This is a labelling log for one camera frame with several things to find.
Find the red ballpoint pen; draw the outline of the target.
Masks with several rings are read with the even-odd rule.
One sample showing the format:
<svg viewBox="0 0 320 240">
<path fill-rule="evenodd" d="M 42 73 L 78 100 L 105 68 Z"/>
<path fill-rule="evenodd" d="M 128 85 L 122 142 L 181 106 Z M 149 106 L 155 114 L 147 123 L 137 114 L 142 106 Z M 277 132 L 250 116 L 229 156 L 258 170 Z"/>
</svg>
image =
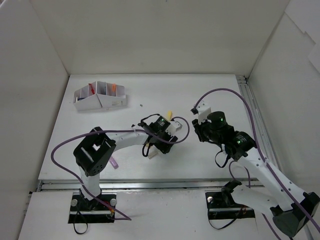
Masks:
<svg viewBox="0 0 320 240">
<path fill-rule="evenodd" d="M 91 83 L 89 83 L 88 86 L 90 88 L 91 93 L 94 95 L 96 92 L 95 92 L 93 85 Z"/>
</svg>

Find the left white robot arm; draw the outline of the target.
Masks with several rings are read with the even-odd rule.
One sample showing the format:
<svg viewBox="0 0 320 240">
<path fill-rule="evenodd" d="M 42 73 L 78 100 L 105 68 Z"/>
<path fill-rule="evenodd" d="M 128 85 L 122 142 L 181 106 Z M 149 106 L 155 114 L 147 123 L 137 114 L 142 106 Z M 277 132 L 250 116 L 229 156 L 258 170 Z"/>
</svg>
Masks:
<svg viewBox="0 0 320 240">
<path fill-rule="evenodd" d="M 138 124 L 143 131 L 98 133 L 100 127 L 93 128 L 80 144 L 74 149 L 73 155 L 80 169 L 83 185 L 79 193 L 82 204 L 89 210 L 96 209 L 100 204 L 101 188 L 100 173 L 107 166 L 112 154 L 118 150 L 132 146 L 154 146 L 163 154 L 170 152 L 173 143 L 178 141 L 176 133 L 182 125 L 176 120 L 167 120 L 159 116 L 150 124 L 143 120 Z"/>
</svg>

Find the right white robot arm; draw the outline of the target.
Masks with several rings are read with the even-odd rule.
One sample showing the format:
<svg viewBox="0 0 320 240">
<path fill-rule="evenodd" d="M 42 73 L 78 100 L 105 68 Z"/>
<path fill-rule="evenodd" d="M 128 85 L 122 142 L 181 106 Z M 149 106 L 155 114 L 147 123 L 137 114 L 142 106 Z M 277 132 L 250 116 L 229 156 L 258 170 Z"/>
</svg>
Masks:
<svg viewBox="0 0 320 240">
<path fill-rule="evenodd" d="M 245 205 L 270 216 L 283 234 L 295 237 L 315 215 L 320 205 L 319 196 L 295 185 L 271 162 L 260 156 L 255 140 L 243 131 L 234 130 L 222 111 L 193 109 L 192 113 L 197 115 L 192 125 L 199 140 L 219 146 L 228 159 L 245 167 L 269 191 L 266 195 L 238 180 L 232 180 L 221 189 L 222 202 L 229 207 Z"/>
</svg>

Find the pink highlighter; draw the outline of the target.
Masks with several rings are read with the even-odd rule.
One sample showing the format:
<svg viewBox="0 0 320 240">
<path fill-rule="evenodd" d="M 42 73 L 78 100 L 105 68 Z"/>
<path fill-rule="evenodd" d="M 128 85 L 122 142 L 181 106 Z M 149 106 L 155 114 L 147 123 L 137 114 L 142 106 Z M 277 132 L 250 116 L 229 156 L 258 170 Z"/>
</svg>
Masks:
<svg viewBox="0 0 320 240">
<path fill-rule="evenodd" d="M 117 161 L 112 156 L 110 157 L 109 162 L 115 170 L 119 168 Z"/>
</svg>

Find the orange translucent highlighter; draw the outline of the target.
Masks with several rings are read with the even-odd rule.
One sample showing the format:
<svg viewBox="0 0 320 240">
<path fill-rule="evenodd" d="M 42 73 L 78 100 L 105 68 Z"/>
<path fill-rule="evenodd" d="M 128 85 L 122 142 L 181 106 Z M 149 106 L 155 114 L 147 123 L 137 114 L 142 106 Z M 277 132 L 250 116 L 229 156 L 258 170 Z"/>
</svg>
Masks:
<svg viewBox="0 0 320 240">
<path fill-rule="evenodd" d="M 116 85 L 116 84 L 113 84 L 113 85 L 112 85 L 112 91 L 115 92 L 116 89 L 117 89 L 117 85 Z"/>
</svg>

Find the yellow highlighter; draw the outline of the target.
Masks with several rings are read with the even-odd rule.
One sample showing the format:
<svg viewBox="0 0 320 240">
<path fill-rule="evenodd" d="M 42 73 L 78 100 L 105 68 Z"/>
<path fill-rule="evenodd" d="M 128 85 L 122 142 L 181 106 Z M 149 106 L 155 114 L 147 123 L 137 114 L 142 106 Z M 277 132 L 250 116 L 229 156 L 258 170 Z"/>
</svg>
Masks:
<svg viewBox="0 0 320 240">
<path fill-rule="evenodd" d="M 168 119 L 169 121 L 171 121 L 171 120 L 172 120 L 172 117 L 173 117 L 173 112 L 172 112 L 172 111 L 168 111 L 166 116 L 167 116 L 167 119 Z"/>
</svg>

